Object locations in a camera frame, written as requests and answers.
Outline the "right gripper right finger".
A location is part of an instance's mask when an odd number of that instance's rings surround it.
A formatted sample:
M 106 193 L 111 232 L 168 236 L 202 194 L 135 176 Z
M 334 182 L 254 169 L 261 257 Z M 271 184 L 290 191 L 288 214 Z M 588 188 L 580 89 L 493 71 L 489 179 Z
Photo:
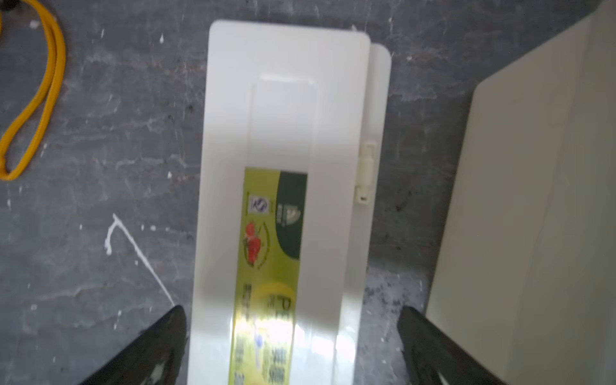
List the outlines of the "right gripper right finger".
M 417 309 L 402 308 L 397 329 L 411 384 L 502 384 Z

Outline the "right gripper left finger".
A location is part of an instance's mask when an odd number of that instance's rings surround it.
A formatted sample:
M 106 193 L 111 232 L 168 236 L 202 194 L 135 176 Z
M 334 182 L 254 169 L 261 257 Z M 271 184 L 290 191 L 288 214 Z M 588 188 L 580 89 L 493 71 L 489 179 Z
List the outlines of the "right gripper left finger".
M 186 313 L 177 305 L 83 383 L 174 384 L 186 342 Z

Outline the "white wrap dispenser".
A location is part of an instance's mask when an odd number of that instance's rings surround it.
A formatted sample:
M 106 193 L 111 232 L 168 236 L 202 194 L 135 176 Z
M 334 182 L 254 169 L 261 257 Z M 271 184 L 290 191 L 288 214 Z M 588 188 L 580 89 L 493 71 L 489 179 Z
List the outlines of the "white wrap dispenser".
M 212 24 L 189 383 L 353 382 L 390 75 L 363 32 Z
M 427 316 L 505 383 L 614 383 L 614 2 L 474 91 Z

